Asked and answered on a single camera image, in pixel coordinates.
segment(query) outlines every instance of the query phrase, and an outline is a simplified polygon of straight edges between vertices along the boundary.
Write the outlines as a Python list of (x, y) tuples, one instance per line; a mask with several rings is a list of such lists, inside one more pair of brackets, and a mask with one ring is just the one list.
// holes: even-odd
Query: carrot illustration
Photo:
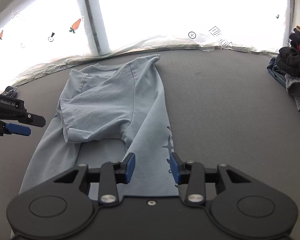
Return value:
[(0, 32), (0, 40), (2, 40), (3, 30)]
[(71, 26), (69, 32), (75, 33), (74, 31), (75, 31), (76, 29), (79, 28), (80, 22), (81, 22), (81, 19), (77, 20), (77, 21)]

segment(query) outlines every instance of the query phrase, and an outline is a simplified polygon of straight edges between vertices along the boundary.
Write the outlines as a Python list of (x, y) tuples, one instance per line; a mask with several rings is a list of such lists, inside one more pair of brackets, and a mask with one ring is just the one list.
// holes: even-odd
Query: clothes pile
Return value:
[(279, 55), (273, 57), (267, 70), (294, 97), (300, 111), (300, 26), (289, 35), (291, 47), (279, 49)]

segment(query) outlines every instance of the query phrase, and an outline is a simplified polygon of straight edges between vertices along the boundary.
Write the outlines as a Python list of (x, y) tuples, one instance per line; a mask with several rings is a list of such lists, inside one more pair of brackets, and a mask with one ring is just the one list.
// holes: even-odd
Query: screw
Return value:
[(149, 206), (154, 206), (157, 204), (157, 202), (155, 200), (149, 200), (147, 203)]
[(191, 202), (201, 202), (202, 200), (204, 200), (204, 197), (200, 194), (191, 194), (188, 196), (188, 200)]
[(106, 194), (106, 195), (102, 195), (100, 200), (103, 203), (113, 203), (117, 200), (117, 198), (114, 195)]

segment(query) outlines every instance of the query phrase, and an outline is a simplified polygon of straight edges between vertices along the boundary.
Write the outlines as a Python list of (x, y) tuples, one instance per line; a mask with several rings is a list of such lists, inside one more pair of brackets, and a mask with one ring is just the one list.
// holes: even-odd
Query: plastic covering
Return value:
[(0, 0), (0, 92), (142, 50), (278, 53), (290, 11), (290, 0)]

